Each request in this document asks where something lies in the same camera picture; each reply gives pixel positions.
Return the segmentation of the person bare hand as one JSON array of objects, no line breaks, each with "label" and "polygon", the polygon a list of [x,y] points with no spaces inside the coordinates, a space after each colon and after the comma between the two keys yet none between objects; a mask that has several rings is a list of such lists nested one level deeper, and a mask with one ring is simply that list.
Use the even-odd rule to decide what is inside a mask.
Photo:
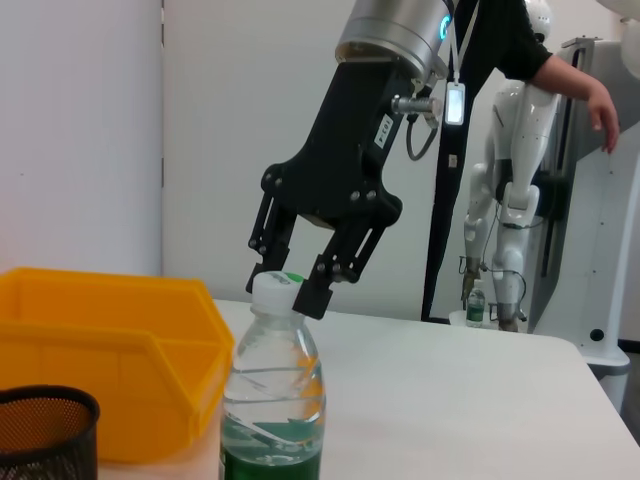
[{"label": "person bare hand", "polygon": [[587,106],[593,129],[604,131],[602,150],[608,154],[613,153],[620,135],[619,118],[609,91],[600,82],[596,82],[590,90]]}]

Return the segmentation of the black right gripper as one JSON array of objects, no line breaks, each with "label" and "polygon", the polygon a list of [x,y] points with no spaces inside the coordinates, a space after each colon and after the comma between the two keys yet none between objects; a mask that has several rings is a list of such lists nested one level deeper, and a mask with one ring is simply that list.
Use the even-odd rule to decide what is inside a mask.
[{"label": "black right gripper", "polygon": [[403,92],[397,61],[337,66],[302,148],[265,172],[264,194],[248,242],[262,262],[249,276],[247,293],[257,274],[282,270],[297,215],[337,226],[303,281],[293,309],[322,319],[332,285],[360,280],[382,234],[402,212],[401,200],[382,184],[382,169],[402,121],[392,112],[391,100]]}]

